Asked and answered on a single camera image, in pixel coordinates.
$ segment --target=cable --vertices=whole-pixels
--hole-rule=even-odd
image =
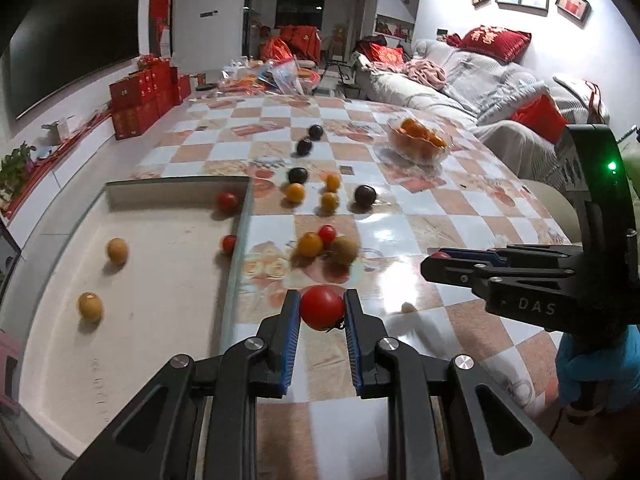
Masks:
[[[558,412],[558,418],[556,419],[556,423],[554,424],[553,429],[549,433],[549,440],[554,439],[554,435],[556,434],[556,430],[558,429],[558,426],[560,426],[561,420],[562,420],[562,408],[560,408],[560,411]]]

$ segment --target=yellow cherry tomato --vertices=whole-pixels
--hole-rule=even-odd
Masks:
[[[299,204],[305,199],[305,187],[302,184],[289,184],[286,196],[289,202]]]
[[[298,240],[298,247],[296,252],[300,256],[306,256],[307,258],[315,258],[322,251],[322,239],[318,236],[318,233],[305,233]]]
[[[338,191],[338,188],[340,187],[340,177],[337,176],[335,173],[331,173],[326,178],[325,184],[326,184],[327,191],[335,193],[336,191]]]
[[[340,198],[335,193],[322,193],[320,207],[327,213],[333,213],[340,205]]]

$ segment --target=red gift box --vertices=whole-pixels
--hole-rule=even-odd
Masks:
[[[180,89],[177,84],[171,85],[171,102],[174,106],[180,106],[183,99],[180,97]]]
[[[153,98],[152,89],[150,75],[147,83],[145,74],[136,72],[109,85],[111,106],[114,110],[123,110],[148,103]]]
[[[151,81],[154,91],[164,91],[171,88],[171,67],[168,62],[162,62],[151,67]]]
[[[164,90],[158,90],[156,94],[156,102],[158,103],[158,115],[162,117],[171,108],[174,107],[174,98],[171,92],[171,88],[165,88]]]
[[[137,137],[145,133],[158,120],[158,103],[153,98],[143,105],[115,111],[111,117],[116,139]]]
[[[151,69],[147,68],[146,70],[143,70],[142,73],[145,76],[147,91],[152,96],[155,96],[156,95],[156,90],[154,89],[153,73],[151,72]]]
[[[169,73],[171,76],[171,83],[177,84],[178,83],[178,67],[177,66],[169,67]]]
[[[187,74],[180,76],[180,81],[178,81],[178,92],[180,93],[180,99],[183,101],[191,95],[191,81]]]

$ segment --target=red cherry tomato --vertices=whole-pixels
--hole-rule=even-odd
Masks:
[[[331,330],[344,318],[344,300],[330,286],[312,286],[300,299],[300,317],[313,330]]]
[[[218,209],[228,215],[233,214],[239,204],[238,197],[233,193],[220,193],[216,197],[216,202],[218,203]]]
[[[225,254],[232,255],[234,253],[234,249],[236,248],[236,240],[238,237],[235,235],[227,235],[220,241],[220,247],[222,248],[222,252]]]
[[[335,232],[334,226],[325,224],[318,231],[318,236],[322,240],[322,244],[328,247],[331,245],[331,242],[335,240],[337,233]]]

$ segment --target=potted plant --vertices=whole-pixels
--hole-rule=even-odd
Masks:
[[[19,148],[5,155],[0,162],[0,191],[4,195],[14,196],[22,190],[35,168],[31,160],[31,152],[35,146],[27,146],[23,142]]]

